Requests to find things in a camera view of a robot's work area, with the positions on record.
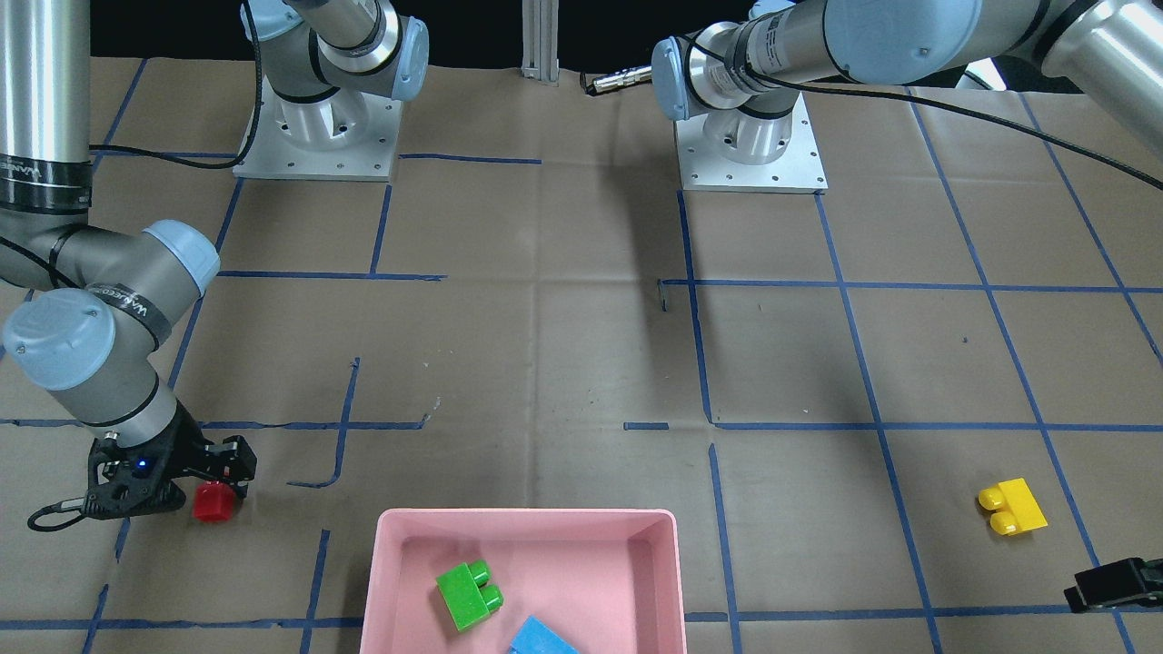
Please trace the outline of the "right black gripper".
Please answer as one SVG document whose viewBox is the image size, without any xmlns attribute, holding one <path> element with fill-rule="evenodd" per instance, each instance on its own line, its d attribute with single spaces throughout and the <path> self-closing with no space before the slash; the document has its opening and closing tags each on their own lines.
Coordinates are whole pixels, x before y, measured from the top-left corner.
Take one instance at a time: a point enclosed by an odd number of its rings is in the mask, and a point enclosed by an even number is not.
<svg viewBox="0 0 1163 654">
<path fill-rule="evenodd" d="M 248 496 L 256 467 L 257 456 L 244 436 L 228 436 L 215 443 L 204 436 L 181 401 L 162 433 L 136 448 L 136 479 L 154 485 L 186 476 L 220 481 L 240 500 Z"/>
</svg>

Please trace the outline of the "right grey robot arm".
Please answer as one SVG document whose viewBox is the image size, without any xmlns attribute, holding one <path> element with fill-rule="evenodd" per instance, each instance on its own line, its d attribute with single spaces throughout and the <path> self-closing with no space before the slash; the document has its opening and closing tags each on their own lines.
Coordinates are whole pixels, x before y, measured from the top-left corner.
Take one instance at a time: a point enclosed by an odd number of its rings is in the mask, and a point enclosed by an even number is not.
<svg viewBox="0 0 1163 654">
<path fill-rule="evenodd" d="M 299 148 L 351 144 L 364 100 L 407 101 L 431 38 L 388 1 L 244 1 L 256 90 Z M 244 495 L 244 439 L 204 438 L 149 362 L 220 272 L 212 242 L 163 219 L 138 234 L 91 226 L 90 3 L 3 2 L 3 282 L 37 290 L 3 324 L 3 348 L 94 435 L 87 489 L 64 510 L 171 510 L 177 479 Z"/>
</svg>

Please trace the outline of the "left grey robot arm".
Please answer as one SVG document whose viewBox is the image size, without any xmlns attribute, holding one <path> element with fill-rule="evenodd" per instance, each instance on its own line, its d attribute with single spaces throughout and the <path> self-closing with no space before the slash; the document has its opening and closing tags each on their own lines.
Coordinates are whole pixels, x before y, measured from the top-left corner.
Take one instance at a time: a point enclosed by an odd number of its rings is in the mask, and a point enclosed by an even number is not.
<svg viewBox="0 0 1163 654">
<path fill-rule="evenodd" d="M 684 246 L 702 414 L 871 445 L 909 616 L 1146 614 L 1160 557 L 1160 8 L 802 1 L 661 42 L 682 123 L 809 95 L 827 278 Z"/>
</svg>

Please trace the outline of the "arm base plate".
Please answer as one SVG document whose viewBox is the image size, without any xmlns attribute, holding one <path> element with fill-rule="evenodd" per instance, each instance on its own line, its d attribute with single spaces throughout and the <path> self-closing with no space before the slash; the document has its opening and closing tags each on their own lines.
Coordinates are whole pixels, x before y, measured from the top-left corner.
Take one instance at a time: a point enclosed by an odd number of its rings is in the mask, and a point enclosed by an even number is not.
<svg viewBox="0 0 1163 654">
<path fill-rule="evenodd" d="M 706 192 L 814 193 L 830 187 L 802 94 L 789 112 L 759 115 L 768 101 L 677 121 L 682 189 Z"/>
<path fill-rule="evenodd" d="M 404 101 L 341 88 L 316 104 L 291 104 L 263 83 L 254 144 L 233 166 L 265 182 L 391 182 Z"/>
</svg>

